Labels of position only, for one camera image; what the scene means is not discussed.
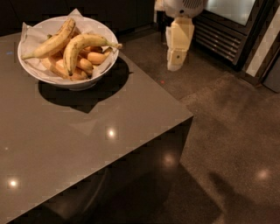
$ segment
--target concrete floor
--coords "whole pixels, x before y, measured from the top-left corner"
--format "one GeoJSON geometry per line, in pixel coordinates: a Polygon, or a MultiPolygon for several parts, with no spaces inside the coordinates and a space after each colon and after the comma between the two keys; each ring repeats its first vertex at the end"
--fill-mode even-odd
{"type": "Polygon", "coordinates": [[[280,95],[239,79],[195,44],[179,71],[167,71],[167,46],[157,31],[120,42],[194,114],[169,198],[146,223],[280,223],[280,95]]]}

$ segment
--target white bowl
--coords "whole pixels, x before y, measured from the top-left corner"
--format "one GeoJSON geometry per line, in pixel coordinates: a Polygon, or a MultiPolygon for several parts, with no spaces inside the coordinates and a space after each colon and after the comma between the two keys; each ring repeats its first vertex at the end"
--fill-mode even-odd
{"type": "Polygon", "coordinates": [[[17,49],[17,56],[20,64],[34,78],[52,84],[59,88],[68,88],[70,90],[83,90],[91,88],[95,83],[115,64],[119,51],[114,48],[113,52],[106,60],[98,66],[93,72],[93,77],[90,80],[63,80],[59,76],[50,71],[40,63],[39,59],[22,60],[21,55],[31,52],[40,43],[42,43],[48,34],[54,34],[61,27],[68,17],[72,17],[76,21],[76,26],[84,32],[98,33],[104,36],[107,40],[118,43],[115,34],[104,24],[93,20],[92,18],[82,16],[64,16],[53,17],[42,21],[30,28],[23,28],[22,38],[17,49]]]}

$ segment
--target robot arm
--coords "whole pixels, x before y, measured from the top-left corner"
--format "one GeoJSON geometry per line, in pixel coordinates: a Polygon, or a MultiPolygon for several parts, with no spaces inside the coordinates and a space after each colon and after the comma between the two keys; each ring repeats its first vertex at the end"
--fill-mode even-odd
{"type": "Polygon", "coordinates": [[[204,8],[203,0],[156,0],[155,10],[165,11],[174,18],[170,27],[166,27],[168,46],[167,69],[179,70],[186,59],[193,38],[192,18],[199,15],[204,8]]]}

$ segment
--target dark cabinet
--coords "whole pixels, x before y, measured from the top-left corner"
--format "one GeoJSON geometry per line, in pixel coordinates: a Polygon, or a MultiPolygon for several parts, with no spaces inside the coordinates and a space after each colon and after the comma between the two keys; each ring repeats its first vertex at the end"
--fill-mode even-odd
{"type": "Polygon", "coordinates": [[[154,0],[137,0],[137,26],[151,24],[154,20],[154,0]]]}
{"type": "Polygon", "coordinates": [[[137,27],[137,0],[106,1],[109,28],[121,32],[137,27]]]}
{"type": "Polygon", "coordinates": [[[0,36],[21,31],[21,24],[9,1],[1,2],[0,12],[0,36]]]}
{"type": "Polygon", "coordinates": [[[107,3],[100,0],[66,0],[69,12],[74,9],[87,18],[95,19],[99,22],[107,21],[107,3]]]}
{"type": "Polygon", "coordinates": [[[57,0],[10,0],[19,22],[35,25],[47,18],[67,15],[68,9],[65,1],[57,0]]]}
{"type": "Polygon", "coordinates": [[[35,25],[45,19],[68,15],[78,9],[82,16],[104,23],[114,33],[153,22],[154,0],[9,0],[2,2],[0,34],[21,31],[22,23],[35,25]]]}

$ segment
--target banana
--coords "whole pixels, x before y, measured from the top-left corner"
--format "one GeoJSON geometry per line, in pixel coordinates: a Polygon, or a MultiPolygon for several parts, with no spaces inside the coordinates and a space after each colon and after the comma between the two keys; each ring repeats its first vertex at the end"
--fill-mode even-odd
{"type": "Polygon", "coordinates": [[[89,52],[95,52],[95,53],[102,53],[103,49],[100,46],[94,46],[90,45],[84,48],[84,50],[89,51],[89,52]]]}
{"type": "Polygon", "coordinates": [[[66,46],[63,56],[64,67],[69,75],[72,75],[76,68],[80,51],[87,46],[112,46],[120,49],[123,45],[109,42],[102,35],[98,34],[85,33],[72,38],[66,46]]]}
{"type": "Polygon", "coordinates": [[[86,50],[80,51],[81,57],[89,60],[91,64],[100,65],[106,59],[106,56],[101,52],[89,52],[86,50]]]}
{"type": "Polygon", "coordinates": [[[69,76],[63,67],[63,58],[60,52],[57,52],[47,58],[43,58],[40,61],[46,69],[58,75],[62,79],[68,79],[70,81],[82,81],[88,79],[87,74],[78,67],[75,68],[73,75],[69,76]]]}
{"type": "Polygon", "coordinates": [[[112,47],[108,47],[105,51],[103,51],[103,54],[106,56],[106,58],[110,55],[110,53],[113,51],[112,47]]]}
{"type": "Polygon", "coordinates": [[[48,40],[39,45],[33,52],[21,56],[22,60],[31,58],[43,59],[59,52],[70,41],[75,31],[75,21],[72,18],[67,19],[60,29],[48,40]]]}
{"type": "Polygon", "coordinates": [[[78,56],[78,59],[77,59],[77,67],[79,67],[81,70],[85,71],[86,74],[93,73],[93,66],[92,66],[91,62],[88,59],[81,57],[80,55],[78,56]]]}

